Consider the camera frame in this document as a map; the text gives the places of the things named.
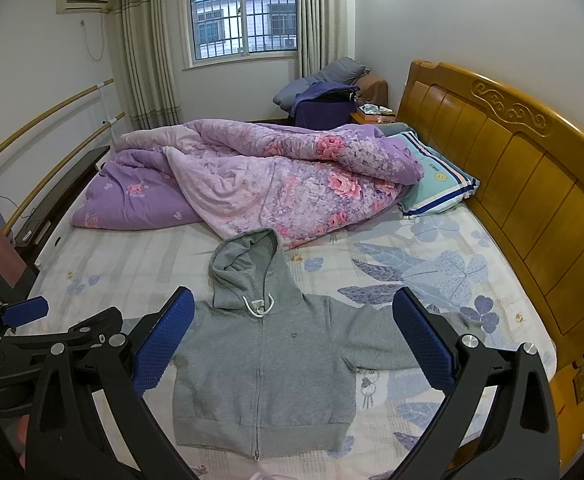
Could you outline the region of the person's left hand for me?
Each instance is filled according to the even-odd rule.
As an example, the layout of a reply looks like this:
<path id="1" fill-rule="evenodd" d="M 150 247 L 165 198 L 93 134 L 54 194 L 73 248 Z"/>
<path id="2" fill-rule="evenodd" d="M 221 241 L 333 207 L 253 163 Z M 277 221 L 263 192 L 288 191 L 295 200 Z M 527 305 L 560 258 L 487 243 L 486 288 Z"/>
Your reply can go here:
<path id="1" fill-rule="evenodd" d="M 13 431 L 13 446 L 22 469 L 26 468 L 26 443 L 29 426 L 29 416 L 24 415 L 16 419 L 11 426 Z"/>

